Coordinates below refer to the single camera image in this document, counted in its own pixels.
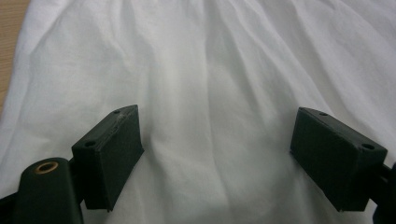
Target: white cloth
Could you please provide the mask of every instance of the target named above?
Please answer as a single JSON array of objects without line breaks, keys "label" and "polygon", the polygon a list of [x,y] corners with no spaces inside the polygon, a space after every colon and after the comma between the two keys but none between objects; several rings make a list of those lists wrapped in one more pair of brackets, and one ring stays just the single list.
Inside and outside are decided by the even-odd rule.
[{"label": "white cloth", "polygon": [[338,213],[289,154],[298,106],[396,161],[396,2],[38,1],[0,124],[0,197],[110,111],[139,105],[146,152],[90,223],[372,223]]}]

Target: wooden surface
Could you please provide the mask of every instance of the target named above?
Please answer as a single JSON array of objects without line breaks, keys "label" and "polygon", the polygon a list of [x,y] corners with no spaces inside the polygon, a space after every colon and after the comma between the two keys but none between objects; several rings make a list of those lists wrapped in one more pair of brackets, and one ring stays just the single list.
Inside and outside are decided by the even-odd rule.
[{"label": "wooden surface", "polygon": [[0,113],[12,72],[15,44],[29,0],[0,0]]}]

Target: screw hole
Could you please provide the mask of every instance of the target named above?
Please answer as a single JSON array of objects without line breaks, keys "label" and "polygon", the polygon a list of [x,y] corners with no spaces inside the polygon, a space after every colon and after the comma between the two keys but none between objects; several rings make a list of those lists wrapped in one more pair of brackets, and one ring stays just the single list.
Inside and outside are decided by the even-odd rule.
[{"label": "screw hole", "polygon": [[372,145],[370,145],[370,144],[361,144],[364,148],[367,148],[367,149],[370,149],[370,150],[373,150],[375,147],[373,147]]},{"label": "screw hole", "polygon": [[96,144],[95,141],[90,141],[90,142],[87,142],[87,143],[85,144],[85,147],[92,147],[92,146],[94,146],[95,144]]},{"label": "screw hole", "polygon": [[56,161],[44,162],[35,168],[35,173],[38,175],[43,175],[55,170],[57,167],[58,167],[58,162]]}]

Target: wooden table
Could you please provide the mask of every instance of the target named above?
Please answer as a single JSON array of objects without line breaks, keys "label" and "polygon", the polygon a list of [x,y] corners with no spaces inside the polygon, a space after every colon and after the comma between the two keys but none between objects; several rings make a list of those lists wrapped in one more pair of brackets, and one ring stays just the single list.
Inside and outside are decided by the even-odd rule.
[{"label": "wooden table", "polygon": [[0,113],[12,72],[15,44],[29,0],[0,0]]}]

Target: white fabric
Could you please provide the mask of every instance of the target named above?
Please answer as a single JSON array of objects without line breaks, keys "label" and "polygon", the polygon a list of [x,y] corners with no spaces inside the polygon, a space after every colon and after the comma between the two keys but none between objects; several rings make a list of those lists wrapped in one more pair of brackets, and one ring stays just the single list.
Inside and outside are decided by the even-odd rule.
[{"label": "white fabric", "polygon": [[298,106],[396,161],[396,2],[38,1],[0,124],[0,197],[139,105],[146,152],[112,213],[86,223],[372,223],[337,213],[289,154]]}]

